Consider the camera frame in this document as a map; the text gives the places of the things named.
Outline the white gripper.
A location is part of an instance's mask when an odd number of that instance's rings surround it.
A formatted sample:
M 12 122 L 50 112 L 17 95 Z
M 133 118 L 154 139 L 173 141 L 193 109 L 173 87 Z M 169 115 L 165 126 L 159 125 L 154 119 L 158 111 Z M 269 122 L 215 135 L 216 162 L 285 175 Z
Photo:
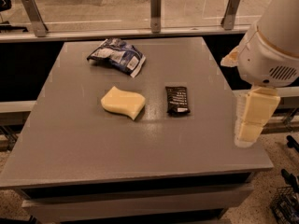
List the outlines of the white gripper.
M 280 102 L 276 88 L 261 86 L 291 85 L 299 76 L 299 59 L 267 41 L 254 22 L 221 66 L 237 66 L 243 80 L 257 85 L 236 96 L 235 145 L 251 147 Z

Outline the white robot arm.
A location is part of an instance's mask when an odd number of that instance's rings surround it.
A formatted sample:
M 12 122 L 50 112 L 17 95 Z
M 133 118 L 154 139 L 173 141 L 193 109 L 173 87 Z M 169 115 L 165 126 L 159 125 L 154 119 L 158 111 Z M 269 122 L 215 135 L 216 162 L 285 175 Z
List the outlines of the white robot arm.
M 251 85 L 236 98 L 235 121 L 235 145 L 251 147 L 278 107 L 278 88 L 299 75 L 299 0 L 272 0 L 221 65 Z

